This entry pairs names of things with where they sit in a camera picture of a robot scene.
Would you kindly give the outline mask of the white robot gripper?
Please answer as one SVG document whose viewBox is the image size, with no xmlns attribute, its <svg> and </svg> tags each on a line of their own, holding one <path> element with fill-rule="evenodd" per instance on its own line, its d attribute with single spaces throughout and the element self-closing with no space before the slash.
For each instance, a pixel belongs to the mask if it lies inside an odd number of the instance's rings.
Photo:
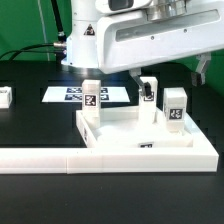
<svg viewBox="0 0 224 224">
<path fill-rule="evenodd" d="M 224 49 L 224 0 L 96 0 L 99 69 L 130 70 L 141 95 L 152 95 L 141 67 L 197 55 L 193 86 L 206 82 L 212 51 Z"/>
</svg>

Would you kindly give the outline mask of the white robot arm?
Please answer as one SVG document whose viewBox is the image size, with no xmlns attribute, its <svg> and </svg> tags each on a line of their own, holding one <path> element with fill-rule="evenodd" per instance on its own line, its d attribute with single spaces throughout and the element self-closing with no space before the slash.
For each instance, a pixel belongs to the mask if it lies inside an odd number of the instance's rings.
<svg viewBox="0 0 224 224">
<path fill-rule="evenodd" d="M 196 56 L 205 82 L 211 53 L 224 49 L 224 0 L 71 0 L 72 31 L 62 64 L 83 72 L 129 71 L 141 94 L 145 66 Z"/>
</svg>

